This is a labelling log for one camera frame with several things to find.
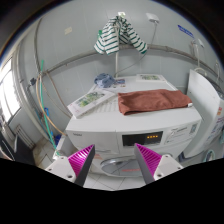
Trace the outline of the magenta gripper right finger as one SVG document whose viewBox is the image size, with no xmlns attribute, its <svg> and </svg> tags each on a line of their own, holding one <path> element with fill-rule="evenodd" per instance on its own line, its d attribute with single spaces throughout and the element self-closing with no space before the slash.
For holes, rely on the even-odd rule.
<svg viewBox="0 0 224 224">
<path fill-rule="evenodd" d="M 154 174 L 162 159 L 162 156 L 140 144 L 134 145 L 134 154 L 138 161 L 145 183 L 150 184 L 154 182 Z"/>
</svg>

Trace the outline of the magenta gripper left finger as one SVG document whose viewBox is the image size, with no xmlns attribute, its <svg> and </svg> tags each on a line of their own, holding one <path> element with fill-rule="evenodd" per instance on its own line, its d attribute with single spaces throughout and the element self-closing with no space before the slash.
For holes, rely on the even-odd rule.
<svg viewBox="0 0 224 224">
<path fill-rule="evenodd" d="M 83 186 L 95 156 L 95 145 L 90 145 L 70 155 L 68 161 L 76 175 L 75 184 Z"/>
</svg>

